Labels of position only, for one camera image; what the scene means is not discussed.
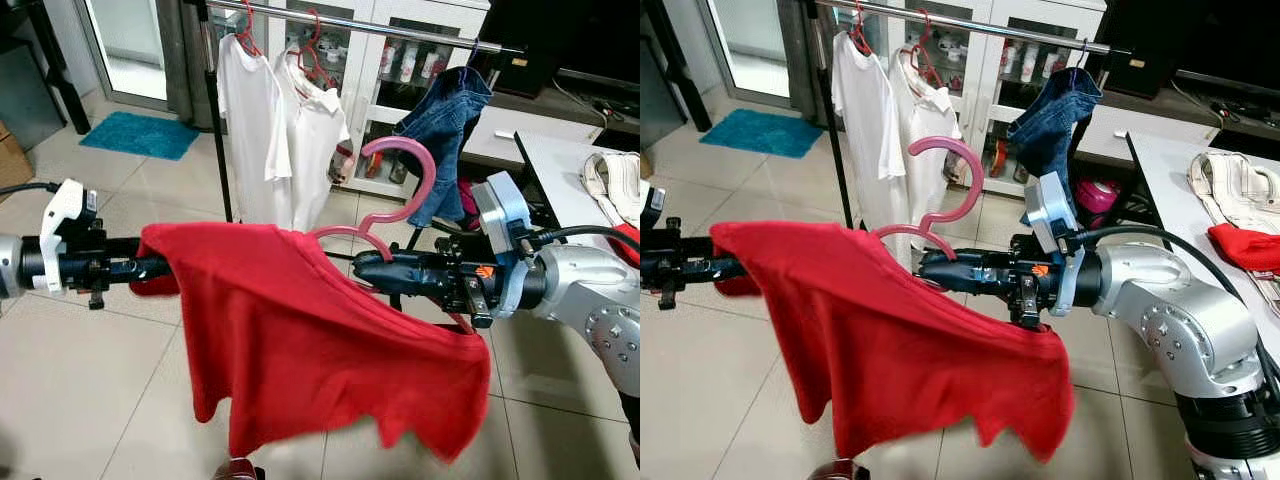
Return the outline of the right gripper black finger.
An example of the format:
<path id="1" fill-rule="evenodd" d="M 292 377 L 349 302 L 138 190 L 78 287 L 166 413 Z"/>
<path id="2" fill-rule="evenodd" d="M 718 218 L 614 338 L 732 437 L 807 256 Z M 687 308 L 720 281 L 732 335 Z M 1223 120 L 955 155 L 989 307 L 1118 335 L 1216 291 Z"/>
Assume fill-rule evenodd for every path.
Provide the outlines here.
<path id="1" fill-rule="evenodd" d="M 947 256 L 942 250 L 927 250 L 925 265 L 941 265 L 957 262 L 969 268 L 1000 268 L 1001 252 L 979 248 L 960 248 L 954 251 L 954 256 Z"/>
<path id="2" fill-rule="evenodd" d="M 438 269 L 442 266 L 442 256 L 436 252 L 422 252 L 413 250 L 392 250 L 390 259 L 385 259 L 376 250 L 358 253 L 358 268 L 401 266 L 419 269 Z"/>
<path id="3" fill-rule="evenodd" d="M 434 296 L 442 291 L 442 271 L 401 262 L 355 264 L 355 276 L 385 294 Z"/>
<path id="4" fill-rule="evenodd" d="M 1001 292 L 1001 268 L 961 262 L 923 262 L 918 276 L 932 282 L 945 291 L 969 294 L 998 294 Z"/>

